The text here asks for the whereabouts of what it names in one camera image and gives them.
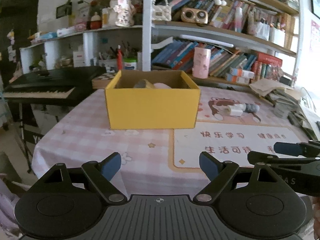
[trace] electronic keyboard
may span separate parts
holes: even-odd
[[[36,71],[20,76],[4,89],[17,103],[76,106],[92,92],[92,79],[105,73],[98,66]]]

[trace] white figurine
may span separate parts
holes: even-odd
[[[136,13],[136,9],[131,0],[118,0],[118,5],[114,6],[113,10],[118,13],[117,26],[129,27],[134,25],[133,15]]]

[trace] pink cup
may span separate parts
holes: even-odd
[[[211,50],[196,47],[193,58],[192,75],[196,78],[208,78]]]

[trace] red bottle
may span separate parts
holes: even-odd
[[[122,62],[122,51],[121,51],[121,47],[120,45],[118,45],[118,50],[117,50],[118,54],[117,54],[117,66],[118,66],[118,70],[122,70],[123,69],[123,62]]]

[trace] yellow cardboard box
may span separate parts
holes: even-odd
[[[172,89],[133,88],[146,79]],[[105,88],[111,129],[194,128],[200,89],[183,71],[122,70]]]

